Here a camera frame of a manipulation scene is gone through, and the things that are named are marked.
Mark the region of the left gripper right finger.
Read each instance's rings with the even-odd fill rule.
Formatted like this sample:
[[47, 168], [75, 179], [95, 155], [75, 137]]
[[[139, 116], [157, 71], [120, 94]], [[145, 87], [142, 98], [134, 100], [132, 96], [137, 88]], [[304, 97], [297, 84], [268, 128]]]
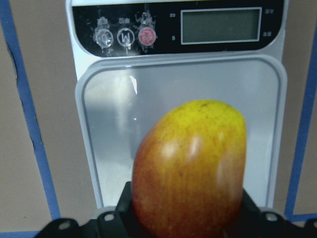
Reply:
[[232, 197], [239, 195], [240, 208], [236, 217], [224, 231], [224, 238], [315, 238], [317, 219], [310, 218], [300, 227], [269, 208], [260, 208], [243, 189], [239, 192], [225, 190]]

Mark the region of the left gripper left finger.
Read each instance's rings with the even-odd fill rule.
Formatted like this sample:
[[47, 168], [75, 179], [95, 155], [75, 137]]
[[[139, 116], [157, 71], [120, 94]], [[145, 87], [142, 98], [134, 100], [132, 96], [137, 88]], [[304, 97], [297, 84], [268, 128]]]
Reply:
[[118, 204], [84, 225], [71, 218], [60, 218], [41, 230], [42, 238], [137, 238], [139, 225], [131, 204], [131, 182], [127, 182]]

